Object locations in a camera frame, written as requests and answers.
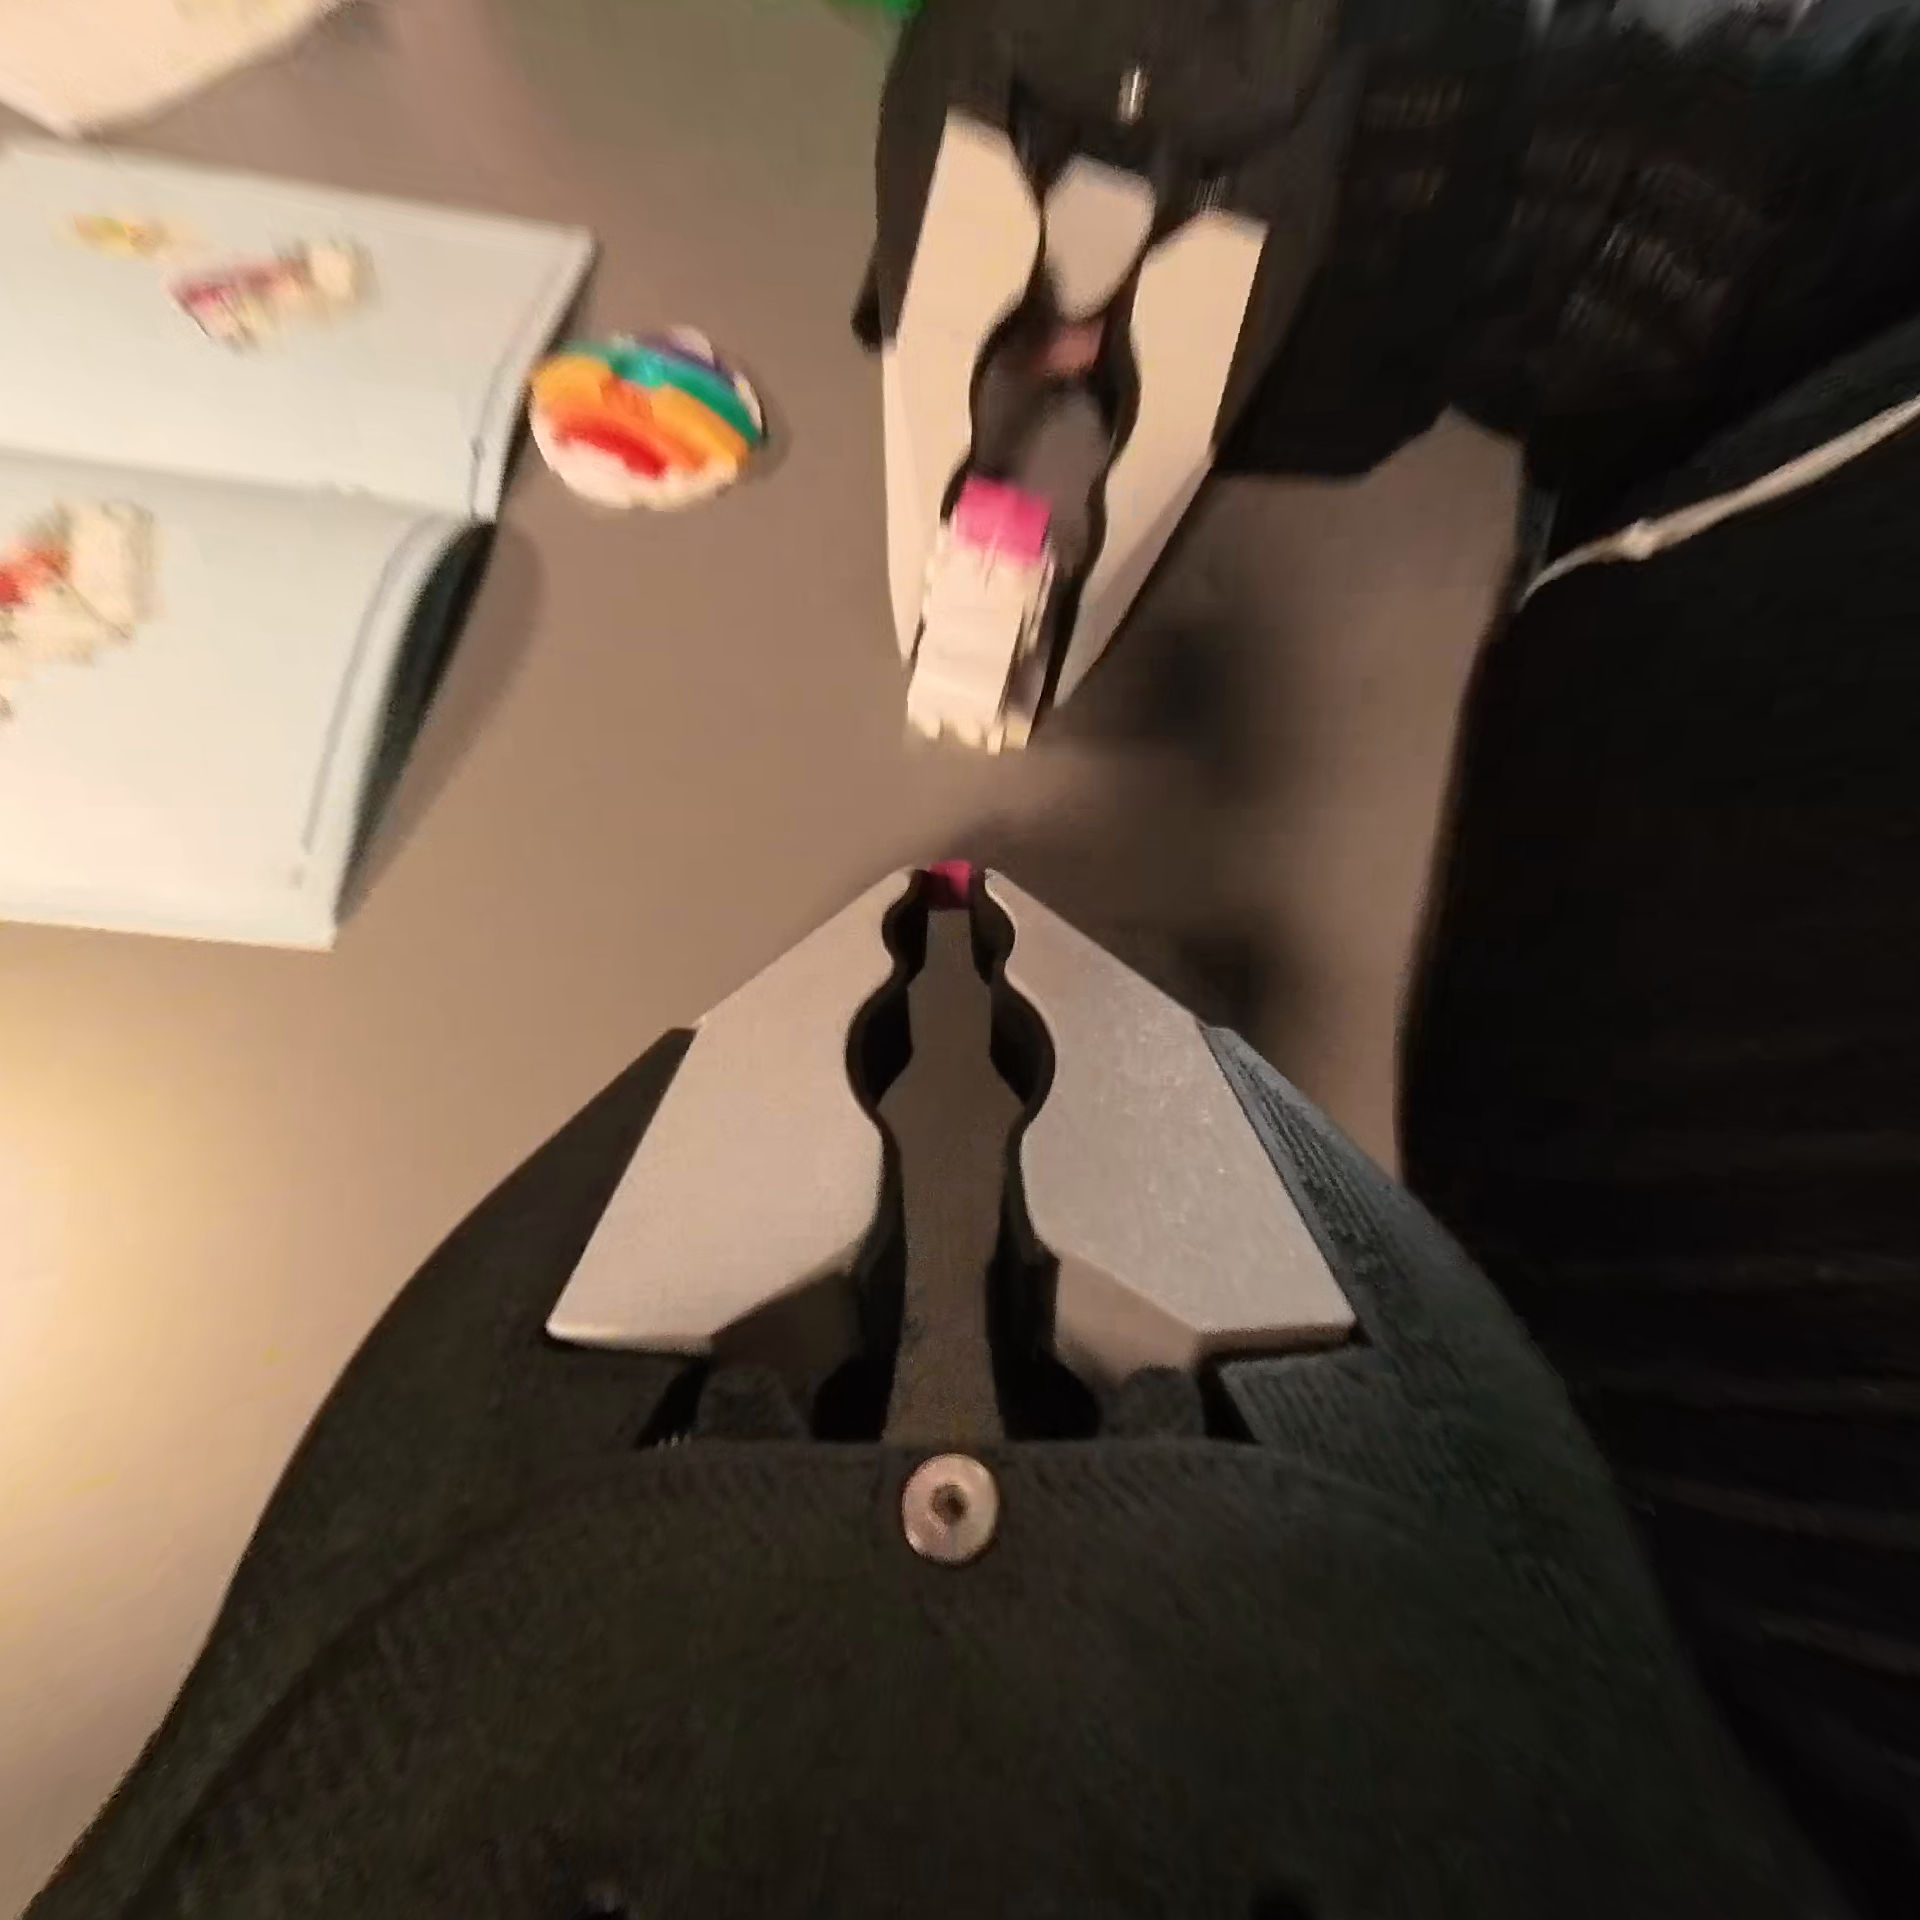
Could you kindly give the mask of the person's right forearm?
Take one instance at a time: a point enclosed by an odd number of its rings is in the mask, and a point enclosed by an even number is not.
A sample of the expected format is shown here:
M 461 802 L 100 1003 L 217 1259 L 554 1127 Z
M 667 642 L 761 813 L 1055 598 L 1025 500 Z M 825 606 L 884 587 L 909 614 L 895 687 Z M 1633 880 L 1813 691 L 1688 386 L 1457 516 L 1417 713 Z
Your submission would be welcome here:
M 1350 479 L 1461 416 L 1596 509 L 1915 317 L 1915 4 L 1444 4 L 1372 55 L 1322 266 L 1222 440 Z

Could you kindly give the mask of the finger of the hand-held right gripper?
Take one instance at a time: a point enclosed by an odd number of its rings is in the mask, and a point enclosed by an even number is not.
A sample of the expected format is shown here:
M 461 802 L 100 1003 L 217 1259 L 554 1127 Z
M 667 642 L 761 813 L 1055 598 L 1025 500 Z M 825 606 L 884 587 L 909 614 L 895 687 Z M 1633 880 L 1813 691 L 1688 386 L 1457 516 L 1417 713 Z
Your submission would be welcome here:
M 877 355 L 885 585 L 911 660 L 947 487 L 974 447 L 974 386 L 1044 252 L 1033 184 L 1007 134 L 950 116 L 931 162 L 894 333 Z
M 1064 323 L 1099 325 L 1116 390 L 1102 447 L 1091 399 L 1059 406 L 1052 709 L 1107 653 L 1214 466 L 1267 245 L 1255 215 L 1202 204 L 1156 237 L 1160 213 L 1154 187 L 1114 164 L 1066 164 L 1050 184 L 1050 295 Z

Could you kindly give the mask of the round rainbow lego piece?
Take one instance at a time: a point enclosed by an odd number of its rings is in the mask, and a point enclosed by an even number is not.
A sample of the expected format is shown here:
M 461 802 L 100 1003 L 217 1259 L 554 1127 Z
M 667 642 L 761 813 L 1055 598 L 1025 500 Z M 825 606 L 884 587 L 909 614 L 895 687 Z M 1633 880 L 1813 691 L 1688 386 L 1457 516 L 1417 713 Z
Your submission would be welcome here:
M 753 382 L 692 326 L 565 344 L 532 370 L 523 399 L 546 471 L 599 510 L 697 509 L 769 445 Z

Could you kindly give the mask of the open lego instruction booklet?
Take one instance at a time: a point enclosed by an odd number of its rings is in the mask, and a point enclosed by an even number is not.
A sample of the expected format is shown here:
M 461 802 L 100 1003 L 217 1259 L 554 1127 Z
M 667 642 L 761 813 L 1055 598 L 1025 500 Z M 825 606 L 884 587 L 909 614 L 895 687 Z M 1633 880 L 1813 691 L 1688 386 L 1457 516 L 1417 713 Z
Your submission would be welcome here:
M 331 949 L 596 243 L 47 142 L 2 240 L 4 923 Z

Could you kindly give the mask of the white paper sheet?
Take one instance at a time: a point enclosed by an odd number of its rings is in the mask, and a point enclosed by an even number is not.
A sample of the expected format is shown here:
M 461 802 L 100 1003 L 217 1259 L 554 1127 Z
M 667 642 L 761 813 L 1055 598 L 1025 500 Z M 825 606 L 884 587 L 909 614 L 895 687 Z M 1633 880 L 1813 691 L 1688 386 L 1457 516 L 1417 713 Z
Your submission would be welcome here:
M 338 3 L 5 3 L 2 104 L 60 138 L 153 119 L 275 59 Z

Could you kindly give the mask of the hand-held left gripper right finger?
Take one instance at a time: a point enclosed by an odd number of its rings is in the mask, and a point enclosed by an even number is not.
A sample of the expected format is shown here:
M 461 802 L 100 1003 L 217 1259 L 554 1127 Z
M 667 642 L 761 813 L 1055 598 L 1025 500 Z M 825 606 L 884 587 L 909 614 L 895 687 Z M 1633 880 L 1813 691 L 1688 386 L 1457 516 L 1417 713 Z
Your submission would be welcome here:
M 994 870 L 994 1011 L 1036 1035 L 1011 1190 L 1052 1353 L 1310 1353 L 1356 1332 L 1198 1016 Z

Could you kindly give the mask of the person's black clothing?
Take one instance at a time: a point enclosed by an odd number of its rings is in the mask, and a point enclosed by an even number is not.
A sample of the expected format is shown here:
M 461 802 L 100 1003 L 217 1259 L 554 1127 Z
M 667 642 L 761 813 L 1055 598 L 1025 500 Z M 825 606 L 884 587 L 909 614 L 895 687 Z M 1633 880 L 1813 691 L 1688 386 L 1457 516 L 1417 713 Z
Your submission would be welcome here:
M 1488 642 L 1399 1093 L 1860 1916 L 1918 1908 L 1915 368 L 1829 362 Z

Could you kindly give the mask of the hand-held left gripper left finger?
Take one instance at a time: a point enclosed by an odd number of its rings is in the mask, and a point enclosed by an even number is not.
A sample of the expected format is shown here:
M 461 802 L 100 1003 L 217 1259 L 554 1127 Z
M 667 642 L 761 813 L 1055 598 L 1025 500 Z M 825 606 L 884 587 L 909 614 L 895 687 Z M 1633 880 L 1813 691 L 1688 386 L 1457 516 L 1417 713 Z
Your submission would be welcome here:
M 546 1319 L 564 1347 L 867 1347 L 887 1145 L 856 1033 L 918 971 L 884 874 L 709 1009 Z

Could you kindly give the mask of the white lego build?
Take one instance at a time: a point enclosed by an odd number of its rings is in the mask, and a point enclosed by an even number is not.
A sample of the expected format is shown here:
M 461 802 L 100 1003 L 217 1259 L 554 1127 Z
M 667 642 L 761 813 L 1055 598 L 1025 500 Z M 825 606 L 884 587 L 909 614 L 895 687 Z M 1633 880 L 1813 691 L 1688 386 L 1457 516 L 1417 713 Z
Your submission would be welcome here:
M 923 575 L 906 723 L 923 739 L 998 757 L 1033 728 L 1055 554 L 1040 492 L 970 475 Z

